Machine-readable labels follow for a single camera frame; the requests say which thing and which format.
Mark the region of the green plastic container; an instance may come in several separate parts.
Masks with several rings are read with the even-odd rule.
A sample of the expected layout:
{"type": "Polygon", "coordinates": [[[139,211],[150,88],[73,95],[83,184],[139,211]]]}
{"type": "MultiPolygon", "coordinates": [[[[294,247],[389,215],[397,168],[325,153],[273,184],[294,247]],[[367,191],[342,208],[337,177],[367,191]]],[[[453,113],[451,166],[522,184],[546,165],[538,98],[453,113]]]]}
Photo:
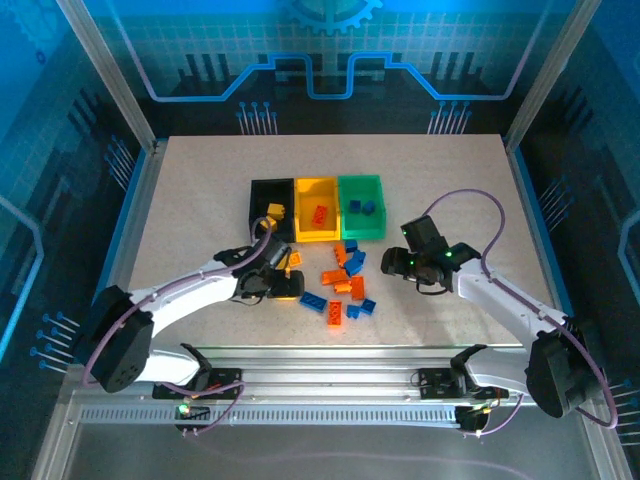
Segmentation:
{"type": "Polygon", "coordinates": [[[379,175],[346,175],[338,177],[339,201],[341,207],[341,237],[343,240],[380,240],[386,236],[386,206],[384,191],[379,175]],[[376,211],[371,216],[362,212],[349,212],[349,202],[360,200],[376,203],[376,211]]]}

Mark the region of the black plastic container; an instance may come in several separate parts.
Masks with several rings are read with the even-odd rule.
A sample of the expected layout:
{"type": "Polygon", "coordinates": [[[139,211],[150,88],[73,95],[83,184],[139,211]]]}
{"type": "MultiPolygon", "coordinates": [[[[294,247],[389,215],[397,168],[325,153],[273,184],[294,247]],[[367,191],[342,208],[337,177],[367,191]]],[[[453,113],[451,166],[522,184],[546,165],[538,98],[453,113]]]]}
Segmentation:
{"type": "Polygon", "coordinates": [[[284,207],[284,218],[277,220],[277,230],[273,236],[293,243],[295,241],[294,226],[294,179],[260,179],[251,181],[248,224],[267,215],[270,204],[284,207]]]}

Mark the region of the yellow plastic container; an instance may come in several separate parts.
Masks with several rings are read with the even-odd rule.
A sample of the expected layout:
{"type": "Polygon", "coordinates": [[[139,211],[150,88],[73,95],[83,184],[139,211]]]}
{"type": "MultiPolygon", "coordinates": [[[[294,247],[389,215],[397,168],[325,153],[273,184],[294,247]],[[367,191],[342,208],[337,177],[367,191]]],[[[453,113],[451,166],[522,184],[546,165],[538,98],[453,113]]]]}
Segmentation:
{"type": "Polygon", "coordinates": [[[341,239],[341,207],[336,177],[294,180],[295,239],[299,243],[333,242],[341,239]],[[313,223],[318,206],[327,209],[321,226],[313,223]]]}

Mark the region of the small black electronics box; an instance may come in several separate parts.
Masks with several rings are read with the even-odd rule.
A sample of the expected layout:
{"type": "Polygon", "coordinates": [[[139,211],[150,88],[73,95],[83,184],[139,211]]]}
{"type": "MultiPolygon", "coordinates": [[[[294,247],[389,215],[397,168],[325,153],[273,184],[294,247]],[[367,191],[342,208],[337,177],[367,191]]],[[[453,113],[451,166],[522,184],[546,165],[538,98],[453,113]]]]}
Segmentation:
{"type": "Polygon", "coordinates": [[[208,406],[197,406],[187,403],[179,404],[175,410],[175,419],[178,421],[206,422],[211,418],[211,409],[208,406]]]}
{"type": "Polygon", "coordinates": [[[459,425],[459,429],[464,433],[482,431],[488,424],[489,416],[490,414],[485,412],[484,407],[455,407],[455,421],[459,425]]]}

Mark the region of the grey metal platform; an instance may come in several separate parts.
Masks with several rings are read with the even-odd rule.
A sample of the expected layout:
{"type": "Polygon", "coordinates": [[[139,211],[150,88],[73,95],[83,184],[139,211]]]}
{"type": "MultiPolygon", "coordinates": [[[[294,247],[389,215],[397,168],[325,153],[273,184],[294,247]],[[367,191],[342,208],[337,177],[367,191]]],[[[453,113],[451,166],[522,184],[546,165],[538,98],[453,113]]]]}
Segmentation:
{"type": "Polygon", "coordinates": [[[53,417],[23,480],[640,480],[640,451],[527,407],[483,437],[416,426],[167,425],[53,417]]]}

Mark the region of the aluminium mounting rail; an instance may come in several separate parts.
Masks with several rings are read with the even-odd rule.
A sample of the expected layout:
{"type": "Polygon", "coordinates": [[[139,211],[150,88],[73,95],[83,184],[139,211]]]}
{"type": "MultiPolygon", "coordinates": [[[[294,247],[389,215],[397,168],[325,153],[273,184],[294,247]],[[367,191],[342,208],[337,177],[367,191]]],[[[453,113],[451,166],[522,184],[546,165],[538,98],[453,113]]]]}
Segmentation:
{"type": "MultiPolygon", "coordinates": [[[[222,386],[239,388],[238,399],[260,404],[400,404],[427,402],[467,405],[472,399],[422,400],[417,370],[452,368],[452,360],[472,348],[427,347],[229,347],[206,348],[205,358],[214,368],[239,368],[242,379],[222,386]]],[[[522,347],[495,347],[520,353],[522,347]]],[[[118,394],[152,398],[151,382],[138,382],[118,394]]],[[[192,405],[232,400],[193,400],[185,396],[174,402],[192,405]]]]}

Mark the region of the side frame rail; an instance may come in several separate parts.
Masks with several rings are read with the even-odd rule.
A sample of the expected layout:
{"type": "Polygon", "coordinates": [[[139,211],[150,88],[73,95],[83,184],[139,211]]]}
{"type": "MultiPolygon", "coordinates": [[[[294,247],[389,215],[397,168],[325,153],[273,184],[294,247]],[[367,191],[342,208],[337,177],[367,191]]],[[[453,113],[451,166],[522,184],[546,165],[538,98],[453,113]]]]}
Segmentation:
{"type": "Polygon", "coordinates": [[[519,147],[505,149],[553,306],[573,317],[575,310],[544,221],[531,175],[519,147]]]}
{"type": "Polygon", "coordinates": [[[160,140],[154,153],[138,156],[91,304],[106,287],[129,288],[167,143],[160,140]]]}

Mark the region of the aluminium frame post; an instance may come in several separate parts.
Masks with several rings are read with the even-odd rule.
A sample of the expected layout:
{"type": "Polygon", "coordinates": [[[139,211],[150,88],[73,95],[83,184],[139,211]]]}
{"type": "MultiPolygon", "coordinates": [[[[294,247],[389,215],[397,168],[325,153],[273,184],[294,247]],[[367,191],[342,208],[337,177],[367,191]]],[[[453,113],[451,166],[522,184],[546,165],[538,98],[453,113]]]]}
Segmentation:
{"type": "Polygon", "coordinates": [[[505,151],[514,154],[566,67],[602,0],[576,0],[505,137],[505,151]]]}
{"type": "Polygon", "coordinates": [[[154,154],[156,135],[83,0],[55,1],[141,148],[154,154]]]}

